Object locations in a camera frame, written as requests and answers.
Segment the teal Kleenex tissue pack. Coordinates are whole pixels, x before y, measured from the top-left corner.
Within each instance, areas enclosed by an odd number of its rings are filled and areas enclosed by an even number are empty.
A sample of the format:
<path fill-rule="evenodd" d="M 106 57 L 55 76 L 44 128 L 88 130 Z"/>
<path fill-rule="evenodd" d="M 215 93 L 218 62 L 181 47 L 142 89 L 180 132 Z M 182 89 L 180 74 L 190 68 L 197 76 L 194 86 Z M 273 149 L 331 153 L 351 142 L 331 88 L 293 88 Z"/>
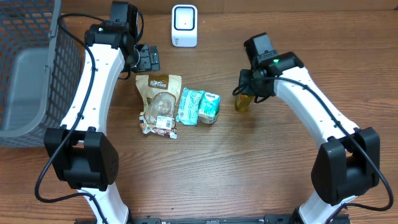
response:
<path fill-rule="evenodd" d="M 198 110 L 199 119 L 206 124 L 213 124 L 218 119 L 221 97 L 219 95 L 205 92 Z"/>

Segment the yellow tea bottle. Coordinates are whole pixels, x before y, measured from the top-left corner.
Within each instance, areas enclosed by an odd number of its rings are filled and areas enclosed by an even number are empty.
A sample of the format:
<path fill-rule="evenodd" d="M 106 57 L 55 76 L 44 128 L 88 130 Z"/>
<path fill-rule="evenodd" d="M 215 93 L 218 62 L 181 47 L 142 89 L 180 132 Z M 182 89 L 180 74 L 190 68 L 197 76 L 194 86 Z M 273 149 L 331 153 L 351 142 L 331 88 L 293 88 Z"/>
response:
<path fill-rule="evenodd" d="M 249 96 L 249 95 L 243 95 L 239 94 L 236 98 L 235 102 L 235 108 L 239 112 L 246 112 L 249 108 L 249 105 L 252 103 L 254 100 L 254 96 Z"/>

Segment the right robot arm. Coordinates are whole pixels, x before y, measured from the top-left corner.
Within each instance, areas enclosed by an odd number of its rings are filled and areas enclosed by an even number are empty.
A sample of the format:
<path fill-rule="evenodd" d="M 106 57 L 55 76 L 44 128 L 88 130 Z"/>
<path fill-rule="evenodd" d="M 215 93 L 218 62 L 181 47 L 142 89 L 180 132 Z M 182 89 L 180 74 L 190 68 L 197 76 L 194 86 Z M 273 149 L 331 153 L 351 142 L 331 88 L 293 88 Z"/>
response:
<path fill-rule="evenodd" d="M 279 54 L 266 33 L 244 42 L 251 64 L 240 71 L 234 94 L 260 103 L 283 100 L 308 129 L 319 148 L 311 171 L 314 192 L 291 215 L 266 215 L 266 223 L 349 223 L 338 212 L 379 184 L 380 138 L 345 117 L 313 82 L 293 53 Z"/>

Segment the brown snack bag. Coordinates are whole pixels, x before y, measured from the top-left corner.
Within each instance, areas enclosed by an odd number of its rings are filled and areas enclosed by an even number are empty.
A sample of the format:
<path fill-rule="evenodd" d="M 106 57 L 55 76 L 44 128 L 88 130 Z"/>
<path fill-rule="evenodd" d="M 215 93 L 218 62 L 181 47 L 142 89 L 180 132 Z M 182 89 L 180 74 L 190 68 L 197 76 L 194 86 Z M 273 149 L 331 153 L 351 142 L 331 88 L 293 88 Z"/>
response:
<path fill-rule="evenodd" d="M 139 121 L 144 134 L 177 138 L 175 106 L 180 98 L 182 78 L 178 75 L 138 75 L 136 87 L 143 100 Z"/>

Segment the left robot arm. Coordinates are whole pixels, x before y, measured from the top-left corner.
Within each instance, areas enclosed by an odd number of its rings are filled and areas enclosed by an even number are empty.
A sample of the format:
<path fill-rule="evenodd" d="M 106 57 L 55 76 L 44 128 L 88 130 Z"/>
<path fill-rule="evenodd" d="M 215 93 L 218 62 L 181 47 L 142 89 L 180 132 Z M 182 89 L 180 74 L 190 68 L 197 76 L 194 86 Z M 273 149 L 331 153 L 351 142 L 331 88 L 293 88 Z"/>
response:
<path fill-rule="evenodd" d="M 116 81 L 121 73 L 158 71 L 157 47 L 140 44 L 142 12 L 129 2 L 114 1 L 108 20 L 100 19 L 80 40 L 85 63 L 74 99 L 58 128 L 48 128 L 44 145 L 49 161 L 35 185 L 53 167 L 59 180 L 76 193 L 52 202 L 82 196 L 95 214 L 95 223 L 132 223 L 130 209 L 116 186 L 119 155 L 106 137 L 106 122 Z"/>

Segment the teal wet wipes pack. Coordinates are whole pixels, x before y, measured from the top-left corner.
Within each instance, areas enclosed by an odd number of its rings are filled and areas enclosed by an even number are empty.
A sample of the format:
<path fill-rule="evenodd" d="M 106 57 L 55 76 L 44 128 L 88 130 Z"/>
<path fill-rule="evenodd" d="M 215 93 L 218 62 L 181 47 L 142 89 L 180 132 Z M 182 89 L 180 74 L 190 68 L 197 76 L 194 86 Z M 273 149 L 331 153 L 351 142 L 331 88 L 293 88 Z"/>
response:
<path fill-rule="evenodd" d="M 176 122 L 186 126 L 196 126 L 198 122 L 198 110 L 201 99 L 204 95 L 203 90 L 191 90 L 184 88 L 180 98 Z"/>

